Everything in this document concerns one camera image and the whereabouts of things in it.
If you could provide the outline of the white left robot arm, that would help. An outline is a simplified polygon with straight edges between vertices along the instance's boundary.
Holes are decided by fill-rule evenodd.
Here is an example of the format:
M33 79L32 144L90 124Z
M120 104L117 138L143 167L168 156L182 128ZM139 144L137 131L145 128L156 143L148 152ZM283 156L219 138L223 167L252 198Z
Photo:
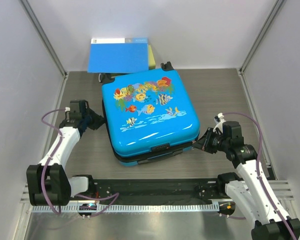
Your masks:
M95 113L87 100L71 100L68 107L61 109L65 117L59 126L42 123L53 128L57 137L38 164L26 170L29 201L32 206L66 206L72 197L82 196L91 200L96 195L96 187L91 175L81 174L67 177L66 164L75 147L87 129L97 130L105 119Z

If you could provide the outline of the blue suitcase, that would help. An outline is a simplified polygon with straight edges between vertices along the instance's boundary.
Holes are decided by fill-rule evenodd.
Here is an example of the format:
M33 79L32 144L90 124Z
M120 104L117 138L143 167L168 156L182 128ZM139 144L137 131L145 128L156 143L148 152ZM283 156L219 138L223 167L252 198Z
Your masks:
M143 72L100 75L102 110L115 157L126 167L192 148L200 120L170 62Z

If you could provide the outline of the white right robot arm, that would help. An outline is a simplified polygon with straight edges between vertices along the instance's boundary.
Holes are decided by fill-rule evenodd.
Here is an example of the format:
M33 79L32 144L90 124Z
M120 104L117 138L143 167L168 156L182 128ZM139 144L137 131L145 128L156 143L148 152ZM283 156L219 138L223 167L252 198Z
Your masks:
M244 142L242 128L237 121L221 120L208 128L195 141L194 148L206 153L225 153L237 172L217 176L216 194L230 197L251 225L254 240L297 240L300 220L292 218L276 197L255 148Z

